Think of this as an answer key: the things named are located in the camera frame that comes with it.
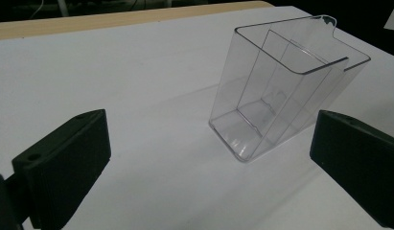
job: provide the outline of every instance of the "wooden table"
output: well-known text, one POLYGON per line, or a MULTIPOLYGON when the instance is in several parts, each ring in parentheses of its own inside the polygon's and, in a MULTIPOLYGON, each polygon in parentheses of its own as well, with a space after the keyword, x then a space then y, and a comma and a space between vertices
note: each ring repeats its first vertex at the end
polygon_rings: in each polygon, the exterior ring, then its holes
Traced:
MULTIPOLYGON (((313 128, 246 165, 208 126, 233 30, 307 15, 225 10, 235 5, 0 24, 0 173, 71 117, 105 108, 111 161, 64 230, 382 229, 311 161, 313 128), (5 39, 22 36, 33 37, 5 39)), ((394 137, 394 57, 335 33, 372 60, 330 110, 394 137)))
POLYGON ((2 22, 0 23, 0 39, 94 30, 266 7, 272 7, 272 5, 263 1, 251 1, 149 11, 130 11, 88 16, 2 22))

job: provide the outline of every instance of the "transparent plastic box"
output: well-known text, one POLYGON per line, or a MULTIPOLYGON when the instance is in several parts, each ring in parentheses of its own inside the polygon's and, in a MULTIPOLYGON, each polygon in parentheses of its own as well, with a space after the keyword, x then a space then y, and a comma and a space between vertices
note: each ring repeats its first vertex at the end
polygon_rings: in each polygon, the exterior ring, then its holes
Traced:
POLYGON ((235 29, 209 124, 239 160, 312 125, 370 60, 335 27, 319 15, 235 29))

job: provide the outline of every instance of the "white table surface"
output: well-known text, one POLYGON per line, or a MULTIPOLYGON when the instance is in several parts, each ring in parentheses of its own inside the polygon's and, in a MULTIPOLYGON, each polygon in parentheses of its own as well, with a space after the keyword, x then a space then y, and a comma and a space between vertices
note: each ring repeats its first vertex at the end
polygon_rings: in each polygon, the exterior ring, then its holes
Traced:
MULTIPOLYGON (((305 15, 268 8, 1 40, 0 173, 71 117, 105 108, 111 161, 65 230, 380 229, 311 161, 313 127, 244 164, 208 126, 233 29, 305 15)), ((330 109, 394 136, 394 57, 336 36, 372 60, 330 109)))

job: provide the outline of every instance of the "clear plastic container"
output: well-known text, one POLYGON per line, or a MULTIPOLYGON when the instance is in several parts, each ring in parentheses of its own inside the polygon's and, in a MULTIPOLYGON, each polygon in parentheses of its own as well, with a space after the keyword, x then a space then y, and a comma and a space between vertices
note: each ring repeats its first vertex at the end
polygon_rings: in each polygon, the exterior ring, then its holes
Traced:
POLYGON ((370 57, 327 15, 235 29, 209 120, 244 162, 312 125, 370 57))

